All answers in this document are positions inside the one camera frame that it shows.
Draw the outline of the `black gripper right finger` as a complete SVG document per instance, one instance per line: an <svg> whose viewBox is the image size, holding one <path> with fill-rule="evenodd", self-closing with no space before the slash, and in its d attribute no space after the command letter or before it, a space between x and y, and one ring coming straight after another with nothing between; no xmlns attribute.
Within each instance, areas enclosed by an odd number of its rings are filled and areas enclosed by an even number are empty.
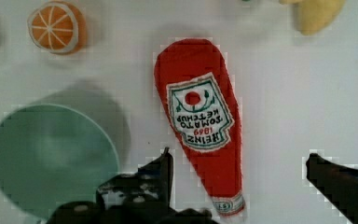
<svg viewBox="0 0 358 224"><path fill-rule="evenodd" d="M358 169L311 153L306 161L309 182L352 224L358 224Z"/></svg>

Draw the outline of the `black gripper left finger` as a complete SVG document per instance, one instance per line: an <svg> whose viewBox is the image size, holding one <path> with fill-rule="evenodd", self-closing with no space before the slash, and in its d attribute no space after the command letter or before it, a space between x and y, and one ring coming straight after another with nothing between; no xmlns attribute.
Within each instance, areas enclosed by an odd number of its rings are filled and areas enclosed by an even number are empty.
<svg viewBox="0 0 358 224"><path fill-rule="evenodd" d="M173 157L165 147L163 153L134 174L119 174L96 189L96 202L107 210L127 200L144 198L146 201L169 205L173 180Z"/></svg>

